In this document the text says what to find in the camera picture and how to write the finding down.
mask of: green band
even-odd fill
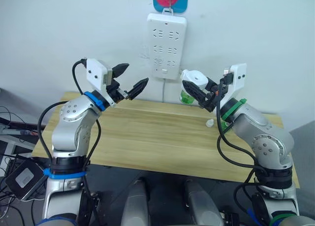
[[[246,99],[241,99],[235,105],[233,105],[223,116],[222,119],[225,121],[228,116],[230,116],[235,110],[237,110],[241,105],[246,103]]]
[[[280,215],[277,215],[276,217],[274,217],[274,218],[272,219],[272,221],[270,221],[269,226],[273,226],[273,224],[274,224],[276,221],[278,221],[278,220],[280,220],[280,219],[285,219],[285,218],[290,217],[290,216],[295,216],[295,215],[294,215],[294,214],[280,214]]]

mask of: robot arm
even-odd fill
[[[249,144],[258,164],[268,173],[266,176],[261,171],[255,172],[255,181],[263,185],[257,187],[252,203],[260,222],[269,224],[273,218],[284,213],[299,215],[292,182],[292,157],[289,155],[294,141],[288,132],[271,124],[245,99],[238,101],[234,98],[244,86],[245,76],[246,64],[233,65],[225,70],[220,97],[219,84],[210,78],[206,78],[208,83],[204,90],[193,80],[183,80],[183,88],[209,112],[217,112],[215,108],[220,99],[220,117],[227,123],[233,123],[233,131]]]
[[[43,221],[39,224],[43,226],[89,224],[95,202],[91,202],[83,185],[92,126],[102,111],[123,99],[134,99],[148,83],[146,78],[129,92],[122,91],[114,78],[120,76],[128,64],[110,68],[94,59],[82,61],[87,69],[87,80],[95,90],[68,101],[60,109],[60,120],[52,134],[52,164],[45,170],[47,190]]]

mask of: power strip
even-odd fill
[[[150,13],[147,20],[152,74],[175,80],[179,75],[187,20],[165,13]]]

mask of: white cable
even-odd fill
[[[165,81],[166,81],[166,79],[165,79],[165,78],[163,78],[163,86],[162,86],[162,103],[164,103]]]
[[[42,199],[37,199],[37,198],[33,198],[33,199],[29,199],[29,200],[20,200],[22,202],[29,202],[29,201],[32,201],[32,200],[44,200],[45,198],[42,198]]]
[[[4,214],[0,217],[0,219],[3,219],[3,218],[5,217],[5,215],[6,215],[6,213],[8,212],[9,205],[10,205],[10,203],[11,203],[11,200],[12,200],[12,197],[10,198],[10,200],[9,200],[9,202],[8,202],[8,204],[7,204],[7,207],[6,207],[5,211],[4,211]]]

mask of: blue band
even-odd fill
[[[73,223],[73,226],[77,226],[78,224],[71,219],[67,219],[64,217],[54,217],[54,218],[50,218],[50,219],[43,219],[42,221],[40,221],[38,224],[36,224],[36,226],[40,226],[41,224],[45,223],[45,222],[49,222],[49,221],[55,221],[55,220],[64,220],[64,221],[69,221],[71,223]]]
[[[101,109],[101,111],[105,111],[106,108],[100,99],[97,99],[91,92],[84,92],[84,94],[90,98],[97,105],[97,107]]]
[[[69,178],[81,178],[87,173],[85,171],[71,174],[52,174],[49,168],[44,169],[44,175],[48,176],[51,179],[69,179]]]

